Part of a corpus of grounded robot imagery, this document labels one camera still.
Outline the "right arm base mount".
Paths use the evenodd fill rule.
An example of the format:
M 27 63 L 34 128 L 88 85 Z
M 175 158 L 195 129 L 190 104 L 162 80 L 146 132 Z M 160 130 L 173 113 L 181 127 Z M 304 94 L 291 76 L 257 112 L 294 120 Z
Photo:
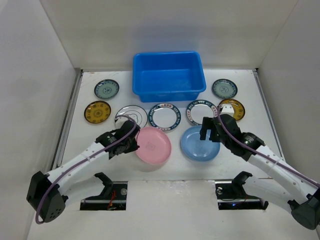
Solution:
M 243 185 L 253 175 L 242 171 L 233 179 L 215 181 L 215 195 L 220 211 L 266 210 L 269 202 L 245 192 Z

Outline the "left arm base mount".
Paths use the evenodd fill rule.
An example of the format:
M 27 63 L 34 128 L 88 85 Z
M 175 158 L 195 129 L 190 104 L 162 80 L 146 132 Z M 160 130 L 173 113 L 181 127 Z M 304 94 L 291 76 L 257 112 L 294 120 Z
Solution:
M 125 211 L 127 207 L 128 182 L 112 181 L 102 172 L 96 179 L 103 184 L 98 195 L 87 197 L 80 202 L 80 211 Z

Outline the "white plate thin green rim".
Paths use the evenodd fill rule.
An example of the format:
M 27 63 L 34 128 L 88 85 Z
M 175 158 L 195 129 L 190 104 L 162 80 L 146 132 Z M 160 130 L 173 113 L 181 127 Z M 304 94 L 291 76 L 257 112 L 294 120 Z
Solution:
M 115 115 L 115 118 L 127 116 L 134 120 L 140 128 L 144 128 L 148 122 L 147 112 L 138 105 L 127 105 L 122 107 Z

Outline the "light blue plastic plate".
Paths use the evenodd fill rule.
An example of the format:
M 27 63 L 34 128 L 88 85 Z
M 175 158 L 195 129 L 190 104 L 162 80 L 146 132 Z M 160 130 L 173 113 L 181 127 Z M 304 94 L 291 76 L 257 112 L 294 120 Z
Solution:
M 210 131 L 206 133 L 206 139 L 200 140 L 201 126 L 188 128 L 180 139 L 180 146 L 183 153 L 191 160 L 196 162 L 209 162 L 220 152 L 221 144 L 209 140 Z

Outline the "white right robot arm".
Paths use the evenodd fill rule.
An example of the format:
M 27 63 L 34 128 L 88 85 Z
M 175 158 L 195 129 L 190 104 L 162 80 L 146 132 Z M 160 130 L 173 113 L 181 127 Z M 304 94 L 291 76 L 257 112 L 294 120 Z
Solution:
M 320 224 L 320 184 L 287 164 L 259 137 L 241 132 L 236 120 L 228 114 L 204 117 L 200 140 L 222 143 L 232 154 L 259 168 L 275 180 L 266 183 L 242 171 L 231 181 L 232 193 L 239 198 L 254 196 L 289 212 L 303 227 L 315 230 Z

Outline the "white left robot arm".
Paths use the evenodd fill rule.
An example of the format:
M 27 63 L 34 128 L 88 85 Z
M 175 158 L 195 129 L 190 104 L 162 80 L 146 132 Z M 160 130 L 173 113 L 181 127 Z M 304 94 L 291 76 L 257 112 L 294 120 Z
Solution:
M 30 180 L 27 202 L 35 210 L 38 225 L 49 223 L 65 208 L 89 197 L 113 197 L 113 181 L 101 166 L 121 154 L 138 150 L 138 124 L 130 117 L 120 128 L 107 131 L 78 156 L 46 173 L 36 172 Z

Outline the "pink plastic plate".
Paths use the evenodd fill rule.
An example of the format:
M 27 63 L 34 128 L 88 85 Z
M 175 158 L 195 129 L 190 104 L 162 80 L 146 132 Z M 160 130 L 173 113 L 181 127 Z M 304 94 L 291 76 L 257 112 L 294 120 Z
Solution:
M 150 165 L 162 165 L 172 152 L 171 141 L 168 136 L 155 127 L 144 127 L 136 137 L 138 150 L 136 155 Z

